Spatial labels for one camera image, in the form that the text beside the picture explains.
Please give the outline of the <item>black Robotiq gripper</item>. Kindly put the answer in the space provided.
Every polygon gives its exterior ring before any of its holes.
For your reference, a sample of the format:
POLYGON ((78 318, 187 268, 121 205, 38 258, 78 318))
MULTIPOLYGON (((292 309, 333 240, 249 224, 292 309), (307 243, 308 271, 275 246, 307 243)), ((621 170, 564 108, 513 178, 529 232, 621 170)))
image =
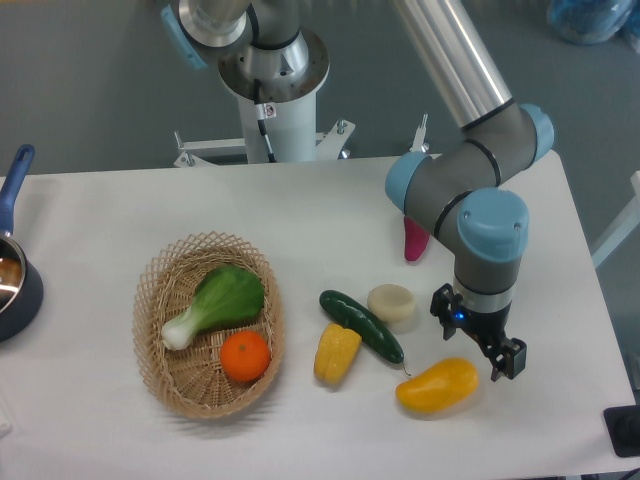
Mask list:
POLYGON ((443 328, 443 339, 449 340, 458 330, 472 338, 492 365, 491 380, 515 379, 526 366, 527 344, 518 338, 507 338, 505 326, 511 304, 493 312, 479 312, 464 306, 462 296, 451 284, 433 293, 430 313, 443 328))

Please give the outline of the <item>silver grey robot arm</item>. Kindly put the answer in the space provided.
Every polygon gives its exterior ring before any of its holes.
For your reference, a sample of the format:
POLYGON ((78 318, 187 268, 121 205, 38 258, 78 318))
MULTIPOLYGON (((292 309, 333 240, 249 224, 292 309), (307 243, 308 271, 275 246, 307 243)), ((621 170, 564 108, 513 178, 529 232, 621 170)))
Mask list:
MULTIPOLYGON (((431 303, 444 337, 465 332, 493 377, 512 379, 525 368, 526 346, 505 325, 529 216, 503 184, 551 150, 554 128, 537 106, 515 102, 460 2, 398 1, 395 9, 464 139, 438 157, 402 155, 385 191, 453 254, 453 280, 431 303)), ((319 158, 315 95, 329 58, 301 25, 297 2, 171 1, 161 19, 191 66, 216 65, 236 96, 250 162, 319 158)))

